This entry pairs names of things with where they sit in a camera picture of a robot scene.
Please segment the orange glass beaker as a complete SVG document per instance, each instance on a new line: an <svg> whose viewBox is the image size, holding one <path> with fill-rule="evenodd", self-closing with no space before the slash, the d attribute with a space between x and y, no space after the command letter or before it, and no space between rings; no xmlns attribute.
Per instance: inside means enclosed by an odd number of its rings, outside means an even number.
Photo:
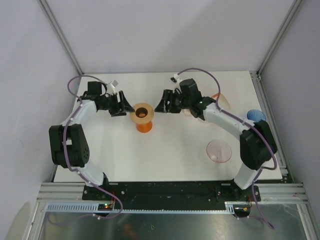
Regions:
<svg viewBox="0 0 320 240"><path fill-rule="evenodd" d="M136 124L136 129L140 133L148 133L152 130L152 128L153 128L153 123L151 121L149 121L148 123L144 123L144 124Z"/></svg>

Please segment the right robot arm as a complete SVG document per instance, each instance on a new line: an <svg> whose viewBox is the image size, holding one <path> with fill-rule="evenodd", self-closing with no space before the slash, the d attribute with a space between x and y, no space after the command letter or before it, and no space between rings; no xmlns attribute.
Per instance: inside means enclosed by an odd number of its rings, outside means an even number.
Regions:
<svg viewBox="0 0 320 240"><path fill-rule="evenodd" d="M269 124L239 118L218 106L218 101L209 96L202 96L196 82L190 78L178 82L174 90L165 89L155 112L178 114L181 110L189 110L195 118L216 124L239 141L241 167L234 177L230 188L231 196L242 201L249 194L249 189L266 162L273 160L278 151Z"/></svg>

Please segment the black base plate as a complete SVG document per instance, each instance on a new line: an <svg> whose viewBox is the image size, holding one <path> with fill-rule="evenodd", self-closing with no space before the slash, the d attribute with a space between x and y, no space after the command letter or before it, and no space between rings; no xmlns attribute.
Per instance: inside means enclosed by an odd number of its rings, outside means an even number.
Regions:
<svg viewBox="0 0 320 240"><path fill-rule="evenodd" d="M120 199L124 210L225 210L225 202L261 200L257 186L241 190L227 181L110 182L105 189Z"/></svg>

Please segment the pink glass dripper cone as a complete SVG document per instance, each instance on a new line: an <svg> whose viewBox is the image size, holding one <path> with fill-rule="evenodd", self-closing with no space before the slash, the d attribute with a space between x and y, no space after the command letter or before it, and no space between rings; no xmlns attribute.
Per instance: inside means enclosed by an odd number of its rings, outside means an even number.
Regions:
<svg viewBox="0 0 320 240"><path fill-rule="evenodd" d="M232 157L232 148L227 142L215 139L208 143L206 153L213 162L226 163Z"/></svg>

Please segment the left frame post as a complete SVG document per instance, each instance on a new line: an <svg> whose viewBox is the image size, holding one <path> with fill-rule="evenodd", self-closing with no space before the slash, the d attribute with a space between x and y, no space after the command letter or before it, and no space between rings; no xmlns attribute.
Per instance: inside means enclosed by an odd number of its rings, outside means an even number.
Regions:
<svg viewBox="0 0 320 240"><path fill-rule="evenodd" d="M42 9L45 17L47 18L55 36L57 37L58 41L60 42L66 56L70 60L72 66L74 67L75 71L78 75L82 75L84 72L75 56L74 51L71 48L54 12L52 11L49 3L47 0L37 0L40 8Z"/></svg>

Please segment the white coffee filter pack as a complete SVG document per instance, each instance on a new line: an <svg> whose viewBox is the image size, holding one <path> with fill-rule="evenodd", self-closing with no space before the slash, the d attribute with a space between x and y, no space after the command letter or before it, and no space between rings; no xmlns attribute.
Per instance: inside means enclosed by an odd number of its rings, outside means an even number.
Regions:
<svg viewBox="0 0 320 240"><path fill-rule="evenodd" d="M212 95L211 96L214 100L217 100L218 99L218 105L222 108L222 109L224 109L224 110L226 110L226 111L230 111L231 110L231 106L230 106L230 103L228 102L228 100L226 99L226 97L222 94L222 93L220 93L220 94L218 94L218 93L216 93L216 94L214 94L214 95Z"/></svg>

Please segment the blue glass dripper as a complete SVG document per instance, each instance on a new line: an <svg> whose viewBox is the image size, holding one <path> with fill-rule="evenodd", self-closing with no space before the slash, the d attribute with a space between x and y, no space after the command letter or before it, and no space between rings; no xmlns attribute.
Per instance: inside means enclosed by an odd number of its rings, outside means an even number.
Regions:
<svg viewBox="0 0 320 240"><path fill-rule="evenodd" d="M266 116L264 113L258 109L251 109L247 112L246 117L248 120L259 122L259 121L265 121Z"/></svg>

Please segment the brown coffee filter pack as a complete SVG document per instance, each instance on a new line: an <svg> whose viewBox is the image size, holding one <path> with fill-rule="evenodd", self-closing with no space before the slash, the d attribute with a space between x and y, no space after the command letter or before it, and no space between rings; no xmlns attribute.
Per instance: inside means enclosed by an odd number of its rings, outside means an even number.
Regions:
<svg viewBox="0 0 320 240"><path fill-rule="evenodd" d="M190 110L189 109L184 109L183 110L183 114L187 117L192 117L193 115L191 114Z"/></svg>

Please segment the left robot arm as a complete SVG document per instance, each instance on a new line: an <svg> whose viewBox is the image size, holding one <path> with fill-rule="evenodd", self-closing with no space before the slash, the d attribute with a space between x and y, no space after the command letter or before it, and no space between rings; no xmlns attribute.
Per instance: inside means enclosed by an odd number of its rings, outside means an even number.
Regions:
<svg viewBox="0 0 320 240"><path fill-rule="evenodd" d="M84 126L99 111L107 111L111 117L135 111L123 91L116 91L117 85L115 80L110 83L89 81L83 95L76 97L76 109L48 131L53 163L79 175L87 186L94 187L93 194L100 200L110 196L111 188L106 174L90 159Z"/></svg>

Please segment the frame post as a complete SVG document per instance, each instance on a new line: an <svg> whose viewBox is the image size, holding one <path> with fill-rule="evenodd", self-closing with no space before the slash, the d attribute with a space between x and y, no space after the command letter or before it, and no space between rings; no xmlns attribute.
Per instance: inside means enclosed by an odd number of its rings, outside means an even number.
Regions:
<svg viewBox="0 0 320 240"><path fill-rule="evenodd" d="M291 7L289 8L283 22L281 23L278 31L273 38L270 47L268 48L265 56L261 64L259 65L256 73L257 75L261 75L265 68L267 67L268 63L272 59L273 55L275 54L276 50L280 46L282 40L286 36L290 26L294 22L295 18L297 17L298 13L300 12L302 6L304 5L305 0L294 0Z"/></svg>
<svg viewBox="0 0 320 240"><path fill-rule="evenodd" d="M84 72L75 56L74 51L71 48L54 12L52 11L49 3L47 0L37 0L40 8L42 9L45 17L47 18L55 36L57 37L58 41L60 42L66 56L70 60L72 66L74 67L75 71L78 75L82 75Z"/></svg>

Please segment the aluminium frame rail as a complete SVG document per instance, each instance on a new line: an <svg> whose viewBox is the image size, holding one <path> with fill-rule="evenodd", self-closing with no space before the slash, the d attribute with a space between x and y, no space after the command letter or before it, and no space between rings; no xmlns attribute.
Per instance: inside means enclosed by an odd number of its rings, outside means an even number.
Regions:
<svg viewBox="0 0 320 240"><path fill-rule="evenodd" d="M83 182L45 182L40 186L37 202L75 203L82 200ZM308 204L302 183L257 183L262 204Z"/></svg>

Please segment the right frame post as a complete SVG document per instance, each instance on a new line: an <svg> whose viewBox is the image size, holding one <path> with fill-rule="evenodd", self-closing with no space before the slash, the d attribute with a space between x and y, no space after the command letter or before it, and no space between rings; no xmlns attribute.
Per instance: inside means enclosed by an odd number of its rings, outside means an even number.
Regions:
<svg viewBox="0 0 320 240"><path fill-rule="evenodd" d="M261 75L265 68L267 67L268 63L272 59L273 55L275 54L276 50L280 46L282 40L286 36L290 26L294 22L295 18L297 17L298 13L300 12L302 6L304 5L305 0L294 0L291 7L289 8L283 22L281 23L278 31L273 38L270 47L268 48L265 56L261 64L259 65L256 73L257 75Z"/></svg>

